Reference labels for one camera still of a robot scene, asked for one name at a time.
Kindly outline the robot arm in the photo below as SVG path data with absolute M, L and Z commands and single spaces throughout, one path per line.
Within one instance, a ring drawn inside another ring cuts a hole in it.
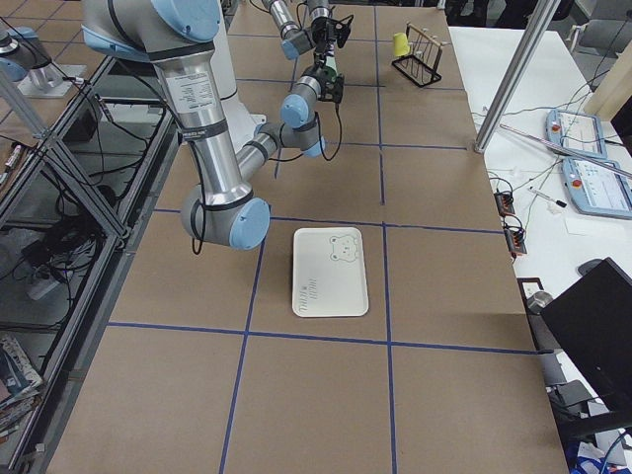
M 328 1 L 307 1 L 310 24 L 300 26 L 282 0 L 263 0 L 263 10 L 274 20 L 280 47 L 286 59 L 294 60 L 307 51 L 325 53 L 336 41 L 333 9 Z
M 238 100 L 220 88 L 234 87 L 234 75 L 221 6 L 217 1 L 85 1 L 85 43 L 111 57 L 151 64 L 179 132 L 189 144 L 200 183 L 181 210 L 189 235 L 240 250 L 258 246 L 270 225 L 269 205 L 255 197 L 250 178 L 273 154 L 298 148 L 323 154 L 325 140 L 317 102 L 339 103 L 344 77 L 334 51 L 351 33 L 352 17 L 337 20 L 327 1 L 306 4 L 308 25 L 294 21 L 283 1 L 267 1 L 288 59 L 310 51 L 314 63 L 292 87 L 280 107 L 279 123 L 256 124 L 245 108 L 243 138 L 230 130 L 224 108 Z

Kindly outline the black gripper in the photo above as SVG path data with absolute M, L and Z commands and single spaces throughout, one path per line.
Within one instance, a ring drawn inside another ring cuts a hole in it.
M 317 100 L 320 102 L 331 102 L 328 94 L 328 85 L 333 81 L 331 77 L 327 75 L 324 69 L 327 68 L 327 54 L 325 52 L 316 54 L 316 66 L 309 70 L 309 76 L 314 78 L 320 91 L 317 93 Z
M 332 56 L 332 43 L 337 41 L 336 22 L 329 16 L 315 18 L 311 22 L 311 37 L 315 46 L 322 46 L 321 56 L 327 60 Z

